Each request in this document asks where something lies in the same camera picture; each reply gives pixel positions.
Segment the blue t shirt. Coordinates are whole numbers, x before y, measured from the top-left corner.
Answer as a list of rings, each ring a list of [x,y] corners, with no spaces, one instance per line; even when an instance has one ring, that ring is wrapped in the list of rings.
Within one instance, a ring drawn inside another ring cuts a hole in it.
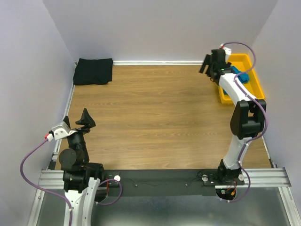
[[[223,93],[230,96],[231,94],[243,93],[243,86],[249,82],[249,75],[246,72],[241,72],[235,66],[221,69],[221,77],[219,86],[222,87]]]

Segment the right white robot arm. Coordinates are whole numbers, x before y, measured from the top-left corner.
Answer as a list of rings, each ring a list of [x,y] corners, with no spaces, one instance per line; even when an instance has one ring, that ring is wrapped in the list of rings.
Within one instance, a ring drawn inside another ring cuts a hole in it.
[[[242,160],[250,143],[265,131],[266,102],[251,94],[239,81],[228,58],[231,50],[226,47],[211,50],[205,56],[200,73],[205,73],[228,94],[235,109],[230,120],[232,140],[227,154],[221,160],[214,179],[225,185],[239,177]]]

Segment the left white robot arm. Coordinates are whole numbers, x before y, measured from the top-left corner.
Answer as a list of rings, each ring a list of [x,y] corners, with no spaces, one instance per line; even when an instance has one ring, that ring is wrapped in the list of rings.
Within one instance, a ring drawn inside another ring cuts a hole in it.
[[[63,199],[66,201],[64,225],[89,226],[97,187],[104,182],[104,168],[101,163],[91,163],[84,135],[96,126],[87,109],[83,109],[80,128],[71,129],[68,116],[62,122],[62,128],[56,134],[63,134],[68,148],[59,154],[63,171]]]

